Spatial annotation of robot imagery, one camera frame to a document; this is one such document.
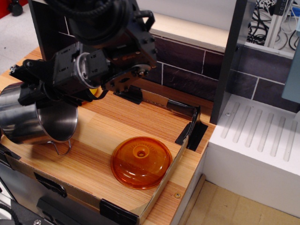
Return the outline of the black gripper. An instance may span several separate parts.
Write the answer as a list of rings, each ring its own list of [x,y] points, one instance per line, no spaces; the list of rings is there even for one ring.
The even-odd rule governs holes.
[[[77,59],[83,53],[83,44],[72,44],[54,54],[52,59],[24,60],[12,66],[9,75],[22,81],[18,102],[31,105],[35,102],[59,101],[82,106],[93,100],[90,89],[78,77]]]

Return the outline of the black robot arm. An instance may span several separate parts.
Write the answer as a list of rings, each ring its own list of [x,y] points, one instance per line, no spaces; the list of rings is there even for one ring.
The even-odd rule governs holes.
[[[45,5],[67,19],[76,42],[11,68],[10,75],[22,81],[21,105],[62,100],[79,106],[97,99],[92,89],[102,89],[100,98],[128,91],[156,67],[150,34],[155,18],[136,1],[47,0]]]

